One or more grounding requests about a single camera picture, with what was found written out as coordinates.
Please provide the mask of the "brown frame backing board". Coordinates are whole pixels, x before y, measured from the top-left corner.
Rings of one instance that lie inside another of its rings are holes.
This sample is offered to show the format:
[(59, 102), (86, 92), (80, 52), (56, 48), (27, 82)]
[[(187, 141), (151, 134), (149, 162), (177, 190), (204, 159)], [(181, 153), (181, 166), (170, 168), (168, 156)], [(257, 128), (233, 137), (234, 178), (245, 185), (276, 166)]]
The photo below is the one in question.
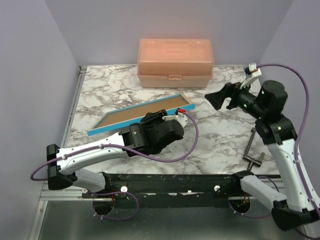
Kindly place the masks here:
[(107, 127), (131, 120), (139, 121), (147, 113), (154, 113), (160, 110), (166, 110), (168, 114), (170, 111), (174, 113), (177, 108), (192, 110), (195, 108), (195, 104), (186, 95), (179, 93), (169, 97), (158, 98), (156, 100), (110, 111), (97, 122), (94, 128)]

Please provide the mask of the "light wooden picture frame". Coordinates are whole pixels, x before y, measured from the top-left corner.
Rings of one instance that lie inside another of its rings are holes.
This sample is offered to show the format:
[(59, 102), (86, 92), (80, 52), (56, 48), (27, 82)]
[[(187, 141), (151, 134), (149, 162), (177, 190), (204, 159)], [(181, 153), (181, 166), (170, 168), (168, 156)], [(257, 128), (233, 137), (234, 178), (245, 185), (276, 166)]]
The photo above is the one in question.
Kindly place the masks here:
[[(173, 115), (173, 114), (174, 114), (174, 112), (170, 111), (168, 115)], [(101, 134), (101, 133), (104, 133), (104, 132), (118, 130), (118, 129), (127, 127), (130, 124), (138, 123), (138, 122), (140, 122), (141, 119), (139, 119), (139, 121), (136, 119), (136, 120), (130, 120), (130, 121), (117, 123), (117, 124), (114, 124), (114, 125), (111, 125), (111, 126), (104, 126), (104, 127), (94, 128), (94, 126), (97, 124), (96, 123), (89, 130), (87, 130), (87, 135), (88, 136), (93, 136), (93, 135)]]

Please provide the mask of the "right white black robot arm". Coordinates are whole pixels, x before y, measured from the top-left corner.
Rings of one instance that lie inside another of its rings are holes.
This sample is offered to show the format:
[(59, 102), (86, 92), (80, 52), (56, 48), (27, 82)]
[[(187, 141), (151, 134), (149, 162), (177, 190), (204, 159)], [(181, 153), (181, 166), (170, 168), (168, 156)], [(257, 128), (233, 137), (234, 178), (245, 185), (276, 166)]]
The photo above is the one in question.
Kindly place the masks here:
[(255, 129), (271, 153), (279, 171), (285, 193), (282, 194), (263, 183), (249, 170), (237, 172), (238, 179), (230, 183), (230, 191), (241, 196), (244, 193), (256, 198), (270, 212), (273, 221), (282, 231), (314, 223), (320, 219), (320, 198), (312, 191), (308, 196), (305, 186), (311, 188), (310, 180), (300, 177), (306, 169), (300, 154), (294, 152), (297, 133), (293, 123), (282, 114), (288, 98), (285, 87), (275, 80), (265, 81), (257, 96), (250, 87), (239, 82), (226, 83), (217, 92), (208, 93), (205, 99), (215, 110), (220, 110), (224, 100), (230, 98), (228, 110), (240, 108), (255, 118)]

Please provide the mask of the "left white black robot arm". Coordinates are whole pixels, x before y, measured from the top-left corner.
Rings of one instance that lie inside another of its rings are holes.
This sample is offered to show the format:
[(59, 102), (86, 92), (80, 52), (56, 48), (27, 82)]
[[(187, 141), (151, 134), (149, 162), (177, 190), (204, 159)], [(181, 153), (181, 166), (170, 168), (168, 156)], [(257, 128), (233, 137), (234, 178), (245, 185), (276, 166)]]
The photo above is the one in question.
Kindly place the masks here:
[(169, 144), (183, 139), (188, 119), (182, 113), (169, 115), (165, 110), (147, 113), (140, 122), (132, 123), (109, 137), (74, 148), (46, 147), (48, 188), (63, 190), (70, 186), (85, 188), (104, 198), (111, 185), (104, 173), (86, 168), (104, 161), (124, 159), (142, 153), (158, 155)]

